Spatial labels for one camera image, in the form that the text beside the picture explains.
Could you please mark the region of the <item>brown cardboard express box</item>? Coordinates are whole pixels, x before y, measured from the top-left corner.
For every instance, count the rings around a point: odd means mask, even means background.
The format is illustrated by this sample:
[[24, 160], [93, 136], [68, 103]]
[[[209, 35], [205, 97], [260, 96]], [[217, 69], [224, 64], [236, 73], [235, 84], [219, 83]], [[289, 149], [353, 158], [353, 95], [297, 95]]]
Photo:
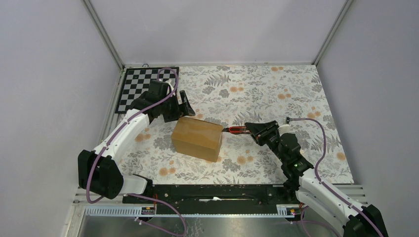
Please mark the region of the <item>brown cardboard express box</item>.
[[171, 135], [178, 153], [217, 162], [222, 144], [223, 126], [204, 120], [182, 117]]

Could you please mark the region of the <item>black white checkerboard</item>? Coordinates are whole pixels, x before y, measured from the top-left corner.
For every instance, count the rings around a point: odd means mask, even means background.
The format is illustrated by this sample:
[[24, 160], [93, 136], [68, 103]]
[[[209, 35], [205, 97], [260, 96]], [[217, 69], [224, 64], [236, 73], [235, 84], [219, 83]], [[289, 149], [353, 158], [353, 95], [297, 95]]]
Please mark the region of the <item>black white checkerboard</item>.
[[126, 69], [115, 106], [115, 114], [125, 114], [129, 105], [150, 87], [150, 81], [156, 80], [161, 67]]

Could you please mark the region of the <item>red black utility knife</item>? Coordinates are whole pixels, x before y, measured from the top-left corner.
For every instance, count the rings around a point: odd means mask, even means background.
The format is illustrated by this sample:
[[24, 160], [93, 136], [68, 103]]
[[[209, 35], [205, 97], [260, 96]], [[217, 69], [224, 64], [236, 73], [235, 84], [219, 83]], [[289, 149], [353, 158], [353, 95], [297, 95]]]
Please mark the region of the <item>red black utility knife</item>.
[[251, 132], [245, 126], [231, 126], [223, 128], [222, 132], [239, 135], [239, 134], [250, 134]]

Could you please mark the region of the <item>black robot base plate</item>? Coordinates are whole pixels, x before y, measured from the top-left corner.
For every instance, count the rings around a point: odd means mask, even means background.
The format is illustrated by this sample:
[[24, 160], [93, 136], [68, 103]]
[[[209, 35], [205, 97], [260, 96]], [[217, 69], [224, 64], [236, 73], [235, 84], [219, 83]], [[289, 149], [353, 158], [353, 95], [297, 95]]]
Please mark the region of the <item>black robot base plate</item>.
[[128, 195], [124, 204], [149, 204], [157, 214], [182, 215], [299, 215], [304, 204], [282, 185], [151, 185], [143, 198]]

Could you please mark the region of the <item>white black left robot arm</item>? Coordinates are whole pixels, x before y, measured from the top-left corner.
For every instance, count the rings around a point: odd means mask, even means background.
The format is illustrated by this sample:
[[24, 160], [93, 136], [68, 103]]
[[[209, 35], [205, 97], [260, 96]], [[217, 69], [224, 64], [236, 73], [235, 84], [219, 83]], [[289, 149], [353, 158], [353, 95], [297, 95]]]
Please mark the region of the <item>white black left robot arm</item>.
[[163, 116], [165, 122], [195, 115], [186, 92], [166, 81], [152, 80], [147, 91], [134, 99], [126, 115], [111, 134], [92, 151], [78, 155], [79, 187], [100, 198], [114, 199], [120, 194], [134, 194], [142, 203], [153, 198], [150, 182], [140, 175], [123, 174], [118, 163], [140, 132]]

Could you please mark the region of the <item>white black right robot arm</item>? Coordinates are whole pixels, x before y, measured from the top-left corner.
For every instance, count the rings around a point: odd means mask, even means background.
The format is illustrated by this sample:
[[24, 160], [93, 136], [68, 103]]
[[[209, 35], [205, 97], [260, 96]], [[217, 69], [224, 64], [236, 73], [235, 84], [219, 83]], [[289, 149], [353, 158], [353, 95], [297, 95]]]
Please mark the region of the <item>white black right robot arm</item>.
[[295, 134], [289, 132], [291, 118], [282, 126], [246, 122], [249, 135], [259, 145], [266, 145], [281, 161], [287, 180], [283, 196], [287, 202], [302, 202], [326, 220], [340, 237], [386, 237], [388, 232], [381, 212], [370, 204], [349, 197], [320, 176], [318, 167], [300, 152]]

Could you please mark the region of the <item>floral patterned table mat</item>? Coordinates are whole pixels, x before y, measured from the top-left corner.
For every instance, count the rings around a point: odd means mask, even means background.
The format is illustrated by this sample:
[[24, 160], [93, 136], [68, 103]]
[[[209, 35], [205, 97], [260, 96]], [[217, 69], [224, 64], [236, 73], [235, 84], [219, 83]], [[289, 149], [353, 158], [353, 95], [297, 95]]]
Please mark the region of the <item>floral patterned table mat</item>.
[[[301, 153], [329, 182], [354, 182], [318, 72], [313, 65], [183, 66], [179, 89], [196, 119], [240, 126], [245, 122], [283, 123], [295, 118]], [[155, 184], [281, 184], [281, 164], [249, 135], [223, 134], [217, 162], [175, 151], [174, 122], [158, 118], [130, 143], [119, 162], [123, 174], [139, 174]]]

